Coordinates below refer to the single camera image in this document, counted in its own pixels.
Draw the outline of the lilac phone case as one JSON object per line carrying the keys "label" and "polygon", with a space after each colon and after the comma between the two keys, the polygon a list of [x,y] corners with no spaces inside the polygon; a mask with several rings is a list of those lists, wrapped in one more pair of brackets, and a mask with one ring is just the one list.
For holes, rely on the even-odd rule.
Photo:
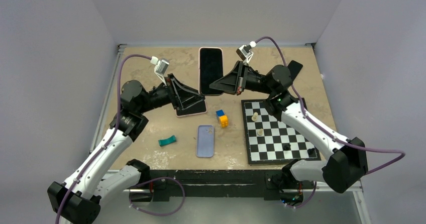
{"label": "lilac phone case", "polygon": [[197,128],[196,156],[211,158],[214,155],[215,129],[212,125],[200,125]]}

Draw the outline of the black phone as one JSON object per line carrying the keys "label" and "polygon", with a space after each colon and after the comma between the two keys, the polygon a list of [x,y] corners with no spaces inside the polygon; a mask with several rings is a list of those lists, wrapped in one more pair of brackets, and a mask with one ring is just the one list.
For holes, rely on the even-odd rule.
{"label": "black phone", "polygon": [[289,69],[290,77],[291,77],[292,81],[294,81],[297,78],[300,71],[302,70],[303,65],[301,63],[295,61],[295,60],[292,60],[287,65],[287,68]]}

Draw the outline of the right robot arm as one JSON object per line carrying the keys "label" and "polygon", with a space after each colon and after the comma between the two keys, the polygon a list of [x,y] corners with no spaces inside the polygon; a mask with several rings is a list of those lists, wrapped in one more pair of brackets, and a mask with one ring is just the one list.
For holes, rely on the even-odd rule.
{"label": "right robot arm", "polygon": [[287,66],[276,65],[263,75],[237,61],[230,73],[209,86],[233,95],[244,90],[268,94],[263,100],[268,114],[294,128],[322,153],[323,161],[294,160],[284,166],[282,181],[286,186],[319,181],[337,193],[344,193],[368,172],[365,144],[357,137],[349,140],[333,131],[310,114],[302,100],[290,94],[288,89],[302,67],[299,62],[291,61]]}

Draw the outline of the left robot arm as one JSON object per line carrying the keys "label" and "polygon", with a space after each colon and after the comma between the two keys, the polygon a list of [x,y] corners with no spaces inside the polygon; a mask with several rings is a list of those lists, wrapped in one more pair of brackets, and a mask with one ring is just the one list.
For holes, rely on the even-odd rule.
{"label": "left robot arm", "polygon": [[104,175],[142,133],[149,121],[144,113],[167,104],[183,110],[205,100],[198,90],[182,84],[173,74],[151,91],[130,80],[119,93],[118,112],[100,143],[71,176],[61,183],[53,182],[47,190],[57,223],[93,223],[101,206],[114,194],[133,186],[146,187],[152,180],[150,167],[136,159],[128,161],[117,174],[109,178]]}

